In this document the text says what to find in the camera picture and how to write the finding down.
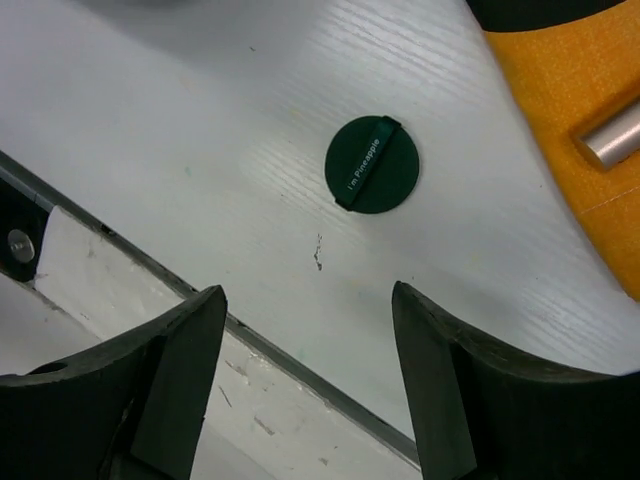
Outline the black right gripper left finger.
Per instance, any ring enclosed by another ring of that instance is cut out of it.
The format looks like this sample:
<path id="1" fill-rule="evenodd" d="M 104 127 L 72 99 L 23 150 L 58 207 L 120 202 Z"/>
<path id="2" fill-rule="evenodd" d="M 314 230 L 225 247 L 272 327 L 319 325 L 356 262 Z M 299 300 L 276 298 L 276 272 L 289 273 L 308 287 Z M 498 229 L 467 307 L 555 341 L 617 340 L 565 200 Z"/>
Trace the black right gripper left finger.
<path id="1" fill-rule="evenodd" d="M 1 378 L 4 479 L 187 479 L 227 315 L 220 286 L 94 347 Z"/>

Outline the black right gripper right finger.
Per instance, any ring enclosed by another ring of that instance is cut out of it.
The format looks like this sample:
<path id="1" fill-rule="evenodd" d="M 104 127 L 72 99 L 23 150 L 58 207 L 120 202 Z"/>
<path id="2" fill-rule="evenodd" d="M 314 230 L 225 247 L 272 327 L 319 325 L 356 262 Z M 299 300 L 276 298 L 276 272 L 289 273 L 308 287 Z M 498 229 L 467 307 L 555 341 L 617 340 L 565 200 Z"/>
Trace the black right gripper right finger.
<path id="1" fill-rule="evenodd" d="M 397 352 L 427 479 L 635 479 L 639 376 L 540 358 L 413 286 L 392 292 Z"/>

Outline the dark green round compact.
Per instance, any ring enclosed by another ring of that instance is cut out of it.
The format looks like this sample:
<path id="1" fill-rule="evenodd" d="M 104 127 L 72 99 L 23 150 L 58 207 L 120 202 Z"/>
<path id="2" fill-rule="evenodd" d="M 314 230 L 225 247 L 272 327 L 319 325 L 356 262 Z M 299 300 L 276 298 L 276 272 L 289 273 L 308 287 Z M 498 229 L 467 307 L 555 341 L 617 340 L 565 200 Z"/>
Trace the dark green round compact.
<path id="1" fill-rule="evenodd" d="M 403 203 L 420 173 L 417 147 L 402 124 L 389 116 L 363 116 L 332 138 L 324 176 L 344 210 L 381 214 Z"/>

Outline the orange cartoon print cloth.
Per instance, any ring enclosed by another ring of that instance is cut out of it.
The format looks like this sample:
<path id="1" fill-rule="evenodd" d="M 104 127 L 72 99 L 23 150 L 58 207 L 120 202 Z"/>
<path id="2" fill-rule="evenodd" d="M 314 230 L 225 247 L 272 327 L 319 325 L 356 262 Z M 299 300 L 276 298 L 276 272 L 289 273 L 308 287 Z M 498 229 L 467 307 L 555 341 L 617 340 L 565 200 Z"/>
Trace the orange cartoon print cloth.
<path id="1" fill-rule="evenodd" d="M 636 1 L 468 4 L 564 199 L 625 293 L 639 297 L 639 155 L 606 168 L 586 135 L 639 97 Z"/>

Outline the silver metal cylinder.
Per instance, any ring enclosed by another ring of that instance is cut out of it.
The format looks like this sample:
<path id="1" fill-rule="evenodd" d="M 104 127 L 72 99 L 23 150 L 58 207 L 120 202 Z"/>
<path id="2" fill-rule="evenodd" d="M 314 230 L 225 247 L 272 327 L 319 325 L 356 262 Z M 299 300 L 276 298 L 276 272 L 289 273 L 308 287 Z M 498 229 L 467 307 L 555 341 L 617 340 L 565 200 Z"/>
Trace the silver metal cylinder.
<path id="1" fill-rule="evenodd" d="M 639 98 L 611 105 L 579 125 L 573 140 L 597 169 L 607 171 L 639 151 Z"/>

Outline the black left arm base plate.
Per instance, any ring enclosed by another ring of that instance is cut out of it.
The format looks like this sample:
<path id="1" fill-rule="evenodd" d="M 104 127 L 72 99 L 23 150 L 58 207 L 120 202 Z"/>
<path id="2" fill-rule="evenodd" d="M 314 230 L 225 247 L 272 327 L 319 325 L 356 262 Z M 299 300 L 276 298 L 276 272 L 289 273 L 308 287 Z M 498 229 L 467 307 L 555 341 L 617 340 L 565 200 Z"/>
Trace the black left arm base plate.
<path id="1" fill-rule="evenodd" d="M 48 212 L 1 180 L 1 272 L 25 283 L 34 279 Z"/>

